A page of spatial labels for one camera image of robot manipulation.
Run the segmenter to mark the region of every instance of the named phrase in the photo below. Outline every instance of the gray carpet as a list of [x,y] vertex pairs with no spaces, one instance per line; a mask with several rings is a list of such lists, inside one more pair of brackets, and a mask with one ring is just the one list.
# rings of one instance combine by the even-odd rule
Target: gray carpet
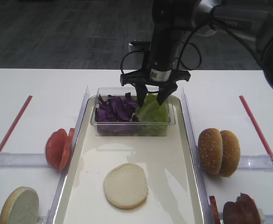
[[[0,68],[118,69],[132,40],[149,41],[152,0],[0,0]],[[255,61],[225,34],[195,35],[200,69],[254,70]],[[198,62],[187,47],[188,67]],[[130,56],[124,68],[137,69],[141,56]]]

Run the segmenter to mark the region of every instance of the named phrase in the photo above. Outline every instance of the table surface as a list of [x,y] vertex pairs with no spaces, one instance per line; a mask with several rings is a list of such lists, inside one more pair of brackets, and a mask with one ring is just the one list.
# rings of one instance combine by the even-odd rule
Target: table surface
[[[3,151],[43,153],[53,131],[75,126],[86,88],[92,96],[98,88],[121,87],[119,74],[118,70],[0,69],[0,142],[28,95],[33,96]],[[266,154],[239,99],[243,95],[273,151],[273,89],[262,71],[192,71],[190,81],[179,81],[173,95],[180,98],[182,89],[196,137],[205,128],[224,130],[233,125],[242,154]]]

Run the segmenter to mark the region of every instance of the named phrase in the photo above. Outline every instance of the black cable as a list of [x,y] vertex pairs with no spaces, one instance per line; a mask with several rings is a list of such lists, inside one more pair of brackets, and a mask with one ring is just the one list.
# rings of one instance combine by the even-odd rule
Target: black cable
[[178,57],[178,63],[177,63],[177,66],[176,66],[176,70],[179,69],[179,66],[180,66],[180,63],[181,63],[181,58],[182,58],[182,55],[184,53],[184,50],[186,48],[186,45],[188,44],[189,40],[191,39],[191,37],[199,30],[201,29],[204,25],[206,25],[208,22],[203,22],[201,25],[199,25],[196,29],[194,29],[191,34],[189,34],[188,38],[186,39],[181,51],[180,51],[180,55]]
[[216,19],[212,19],[212,22],[214,22],[217,26],[219,26],[220,28],[222,28],[228,35],[230,35],[231,37],[233,37],[234,39],[236,39],[239,43],[241,43],[246,50],[249,51],[249,53],[253,56],[254,60],[257,62],[257,64],[263,69],[263,71],[266,71],[265,66],[263,65],[263,63],[259,60],[257,54],[253,51],[253,49],[244,41],[242,40],[240,37],[238,37],[236,34],[234,34],[232,31],[230,31],[225,25],[221,24],[220,22],[218,22]]
[[181,65],[182,65],[183,68],[185,68],[185,69],[188,70],[188,71],[192,71],[192,70],[195,70],[195,69],[197,69],[198,67],[201,66],[201,63],[202,63],[202,55],[201,55],[200,50],[198,49],[198,47],[197,47],[194,43],[188,43],[188,44],[191,45],[191,46],[197,51],[197,53],[198,53],[198,56],[199,56],[198,65],[197,65],[194,69],[190,69],[190,68],[188,68],[188,67],[184,64],[184,62],[183,62],[182,60],[180,61],[180,63],[181,63]]
[[[121,72],[122,72],[122,75],[125,75],[125,73],[124,73],[124,71],[123,71],[123,63],[124,63],[124,60],[125,60],[125,58],[128,56],[128,55],[131,55],[131,54],[134,54],[134,53],[140,53],[140,52],[145,52],[145,50],[133,50],[133,51],[131,51],[131,52],[128,52],[126,55],[124,55],[124,57],[122,58],[122,60],[121,60],[121,63],[120,63],[120,70],[121,70]],[[146,91],[146,92],[148,92],[148,93],[158,93],[158,91],[148,91],[148,90],[145,90],[145,89],[143,89],[143,88],[141,88],[141,87],[136,87],[136,85],[135,84],[132,84],[132,83],[130,83],[130,85],[132,85],[133,87],[135,87],[135,88],[139,88],[139,89],[142,89],[143,91]]]

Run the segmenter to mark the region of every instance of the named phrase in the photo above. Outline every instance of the red stick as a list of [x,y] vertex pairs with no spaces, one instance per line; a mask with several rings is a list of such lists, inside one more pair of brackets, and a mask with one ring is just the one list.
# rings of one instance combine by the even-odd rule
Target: red stick
[[6,142],[8,141],[12,131],[14,130],[16,124],[19,122],[21,116],[23,115],[25,109],[27,108],[27,106],[29,105],[30,101],[32,99],[32,96],[28,96],[28,98],[26,99],[24,105],[22,106],[22,108],[20,109],[20,112],[18,113],[18,115],[16,116],[16,118],[14,119],[12,125],[10,126],[10,128],[8,129],[6,135],[4,136],[2,142],[0,143],[0,152],[2,151],[3,147],[5,146]]
[[256,119],[254,118],[252,111],[249,109],[249,106],[248,106],[246,100],[244,99],[244,96],[239,96],[239,98],[240,98],[240,100],[241,100],[241,102],[242,102],[242,104],[243,104],[243,106],[244,106],[244,108],[245,108],[245,110],[246,110],[248,116],[249,116],[250,119],[252,120],[253,126],[254,126],[254,128],[256,129],[256,131],[257,131],[257,133],[258,133],[258,135],[259,135],[259,138],[260,138],[260,140],[262,141],[263,146],[265,147],[267,153],[268,153],[269,155],[273,155],[273,152],[272,152],[272,150],[271,150],[271,148],[270,148],[268,142],[266,141],[266,139],[265,139],[265,137],[264,137],[264,135],[263,135],[263,133],[262,133],[262,131],[261,131],[261,129],[260,129],[260,127],[259,127],[257,121],[256,121]]

